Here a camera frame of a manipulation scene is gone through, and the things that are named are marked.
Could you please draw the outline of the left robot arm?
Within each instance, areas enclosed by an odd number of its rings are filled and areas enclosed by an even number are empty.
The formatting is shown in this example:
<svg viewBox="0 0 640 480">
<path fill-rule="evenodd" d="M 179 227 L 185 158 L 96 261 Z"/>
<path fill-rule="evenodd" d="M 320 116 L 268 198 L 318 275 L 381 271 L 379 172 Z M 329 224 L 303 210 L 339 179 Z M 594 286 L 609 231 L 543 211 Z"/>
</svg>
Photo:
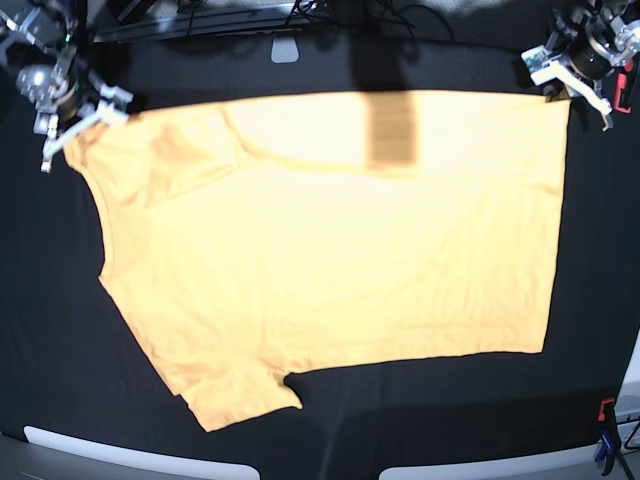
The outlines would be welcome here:
<svg viewBox="0 0 640 480">
<path fill-rule="evenodd" d="M 554 11 L 552 35 L 543 46 L 545 82 L 596 110 L 602 129 L 615 112 L 628 114 L 639 84 L 639 3 L 563 1 Z"/>
</svg>

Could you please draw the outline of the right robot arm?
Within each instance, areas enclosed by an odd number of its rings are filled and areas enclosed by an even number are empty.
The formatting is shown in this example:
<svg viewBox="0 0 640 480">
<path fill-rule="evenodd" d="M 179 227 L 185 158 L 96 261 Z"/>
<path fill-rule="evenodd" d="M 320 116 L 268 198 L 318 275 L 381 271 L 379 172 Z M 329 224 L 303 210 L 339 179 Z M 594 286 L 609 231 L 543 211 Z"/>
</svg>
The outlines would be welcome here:
<svg viewBox="0 0 640 480">
<path fill-rule="evenodd" d="M 86 129 L 129 119 L 134 94 L 105 82 L 92 68 L 86 1 L 3 1 L 1 68 L 36 112 L 33 132 L 45 137 L 41 171 Z"/>
</svg>

